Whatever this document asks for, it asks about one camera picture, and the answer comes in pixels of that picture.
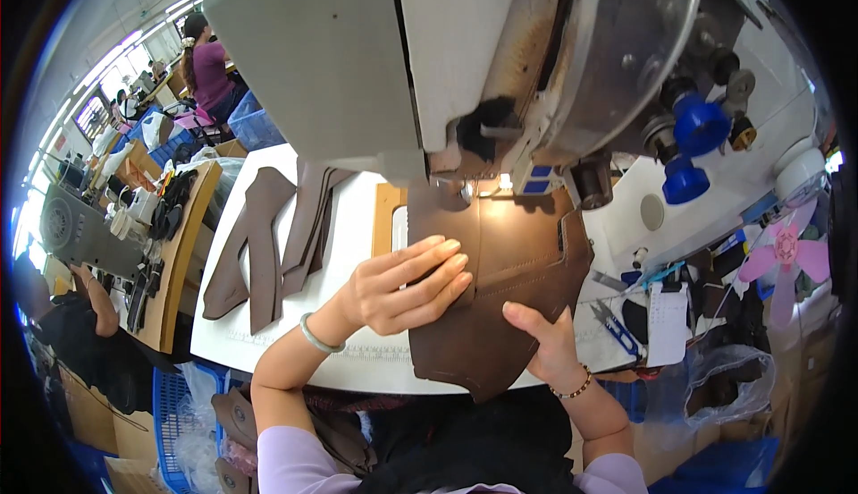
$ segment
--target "brown leather piece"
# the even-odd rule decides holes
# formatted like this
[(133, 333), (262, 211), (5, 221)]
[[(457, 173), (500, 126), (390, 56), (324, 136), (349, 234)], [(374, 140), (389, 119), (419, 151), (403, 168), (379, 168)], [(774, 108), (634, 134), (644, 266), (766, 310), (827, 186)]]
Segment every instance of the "brown leather piece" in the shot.
[(233, 308), (251, 297), (241, 275), (239, 258), (241, 250), (247, 244), (247, 205), (241, 210), (239, 219), (235, 221), (227, 242), (220, 251), (217, 265), (214, 266), (212, 278), (206, 291), (202, 294), (205, 307), (202, 310), (203, 319), (216, 321), (225, 316)]
[(251, 260), (251, 334), (282, 316), (280, 262), (274, 243), (274, 221), (295, 194), (295, 186), (276, 168), (260, 168), (247, 189), (249, 222), (247, 250)]
[[(496, 187), (480, 182), (477, 194)], [(469, 263), (477, 261), (476, 269), (468, 269), (474, 295), (408, 331), (414, 374), (463, 386), (483, 402), (507, 390), (538, 347), (504, 319), (504, 302), (526, 304), (556, 321), (567, 305), (575, 306), (593, 251), (581, 211), (572, 209), (563, 189), (547, 196), (475, 198), (461, 211), (450, 211), (461, 205), (443, 201), (440, 192), (409, 188), (408, 242), (439, 233), (458, 239)]]
[(307, 276), (322, 268), (333, 206), (333, 189), (354, 175), (344, 169), (325, 168), (299, 158), (300, 185), (295, 214), (283, 253), (281, 297), (304, 287)]
[[(216, 320), (251, 298), (251, 334), (279, 319), (282, 304), (277, 295), (280, 265), (274, 245), (273, 224), (295, 186), (276, 168), (259, 169), (244, 193), (244, 208), (220, 253), (212, 278), (203, 294), (202, 316)], [(251, 289), (241, 275), (239, 257), (248, 245), (251, 261)]]
[(227, 436), (256, 453), (257, 421), (251, 403), (237, 388), (229, 393), (215, 393), (211, 402), (214, 417)]
[(215, 460), (214, 470), (217, 472), (224, 494), (259, 494), (257, 478), (244, 475), (228, 460), (222, 457)]
[(309, 409), (316, 437), (325, 451), (334, 459), (339, 473), (353, 473), (363, 477), (378, 464), (375, 450), (364, 438), (357, 425), (349, 422), (346, 413)]

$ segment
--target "blue knob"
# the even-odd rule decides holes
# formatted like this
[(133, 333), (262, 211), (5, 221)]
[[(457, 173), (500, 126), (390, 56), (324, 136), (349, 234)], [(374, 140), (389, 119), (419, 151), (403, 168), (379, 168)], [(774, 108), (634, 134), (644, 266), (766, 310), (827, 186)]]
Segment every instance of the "blue knob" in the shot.
[(673, 137), (686, 156), (701, 156), (711, 152), (730, 135), (730, 120), (721, 107), (703, 101), (691, 92), (673, 105), (676, 125)]
[(677, 156), (664, 167), (668, 179), (661, 185), (664, 199), (671, 206), (687, 203), (709, 190), (709, 178), (701, 168), (695, 168), (690, 158)]

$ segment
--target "hand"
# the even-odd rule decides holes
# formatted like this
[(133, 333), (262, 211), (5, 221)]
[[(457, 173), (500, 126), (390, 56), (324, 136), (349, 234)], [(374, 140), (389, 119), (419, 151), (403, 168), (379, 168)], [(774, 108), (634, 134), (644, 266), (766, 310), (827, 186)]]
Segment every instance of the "hand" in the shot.
[[(430, 236), (360, 263), (337, 293), (342, 315), (378, 335), (399, 334), (436, 321), (473, 279), (463, 272), (467, 256), (457, 253), (461, 247), (454, 239)], [(438, 265), (420, 283), (399, 289)]]
[(572, 393), (584, 385), (587, 371), (578, 361), (569, 306), (554, 324), (535, 309), (512, 302), (504, 304), (504, 317), (539, 341), (539, 349), (528, 364), (531, 375), (560, 393)]
[(69, 263), (69, 268), (71, 272), (80, 276), (80, 279), (83, 280), (83, 283), (86, 284), (87, 281), (93, 276), (92, 272), (89, 270), (89, 267), (84, 263), (83, 265), (76, 266)]

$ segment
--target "woman's left hand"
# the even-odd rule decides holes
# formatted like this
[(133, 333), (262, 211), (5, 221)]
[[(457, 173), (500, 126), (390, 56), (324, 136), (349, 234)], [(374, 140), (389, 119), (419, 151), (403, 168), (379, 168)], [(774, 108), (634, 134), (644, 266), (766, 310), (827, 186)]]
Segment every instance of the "woman's left hand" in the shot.
[(72, 273), (80, 276), (80, 279), (86, 281), (93, 276), (92, 271), (89, 270), (89, 267), (86, 263), (81, 264), (80, 266), (69, 264), (69, 268)]
[[(437, 320), (473, 279), (463, 272), (467, 256), (458, 253), (461, 247), (454, 239), (430, 236), (360, 263), (349, 283), (338, 291), (342, 315), (353, 325), (370, 327), (379, 335), (399, 334)], [(400, 290), (402, 284), (436, 266), (428, 278)]]

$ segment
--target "pink fan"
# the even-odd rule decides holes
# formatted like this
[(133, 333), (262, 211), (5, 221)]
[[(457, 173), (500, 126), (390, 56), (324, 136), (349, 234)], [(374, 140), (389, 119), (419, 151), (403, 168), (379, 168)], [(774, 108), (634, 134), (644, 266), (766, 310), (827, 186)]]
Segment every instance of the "pink fan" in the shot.
[(774, 239), (773, 244), (756, 247), (748, 261), (739, 270), (739, 279), (751, 282), (766, 274), (774, 265), (780, 266), (771, 298), (771, 322), (777, 328), (786, 328), (793, 318), (795, 280), (799, 272), (808, 273), (810, 279), (821, 283), (828, 279), (828, 243), (799, 241), (799, 235), (808, 227), (816, 199), (799, 207), (789, 219), (781, 220), (765, 229), (763, 235)]

